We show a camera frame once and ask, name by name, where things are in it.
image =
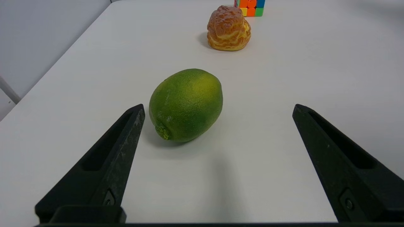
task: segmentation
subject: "pastry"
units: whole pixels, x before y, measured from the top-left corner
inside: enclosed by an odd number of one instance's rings
[[[239,8],[220,6],[213,11],[208,23],[208,43],[212,48],[241,50],[250,41],[250,37],[250,24]]]

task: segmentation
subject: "blue cube square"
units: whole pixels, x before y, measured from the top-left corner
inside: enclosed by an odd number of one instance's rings
[[[257,0],[257,8],[264,8],[265,0]]]

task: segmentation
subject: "yellow cube square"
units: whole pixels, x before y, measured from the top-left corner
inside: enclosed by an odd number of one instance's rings
[[[243,12],[243,16],[247,16],[247,8],[240,8],[241,11]]]

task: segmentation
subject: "screw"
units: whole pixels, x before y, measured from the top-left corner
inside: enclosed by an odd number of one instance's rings
[[[353,210],[354,209],[354,204],[352,203],[352,201],[350,199],[346,199],[345,200],[345,205],[347,206],[348,210]]]

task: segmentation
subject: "white table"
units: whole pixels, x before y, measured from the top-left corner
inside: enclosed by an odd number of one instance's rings
[[[118,117],[139,103],[147,111],[155,87],[187,68],[219,78],[223,111],[181,146],[147,117],[122,203],[128,222],[336,221],[292,120],[296,103],[404,177],[399,2],[267,0],[238,52],[207,46],[221,4],[232,0],[105,10],[0,122],[3,226],[37,224],[34,205]]]

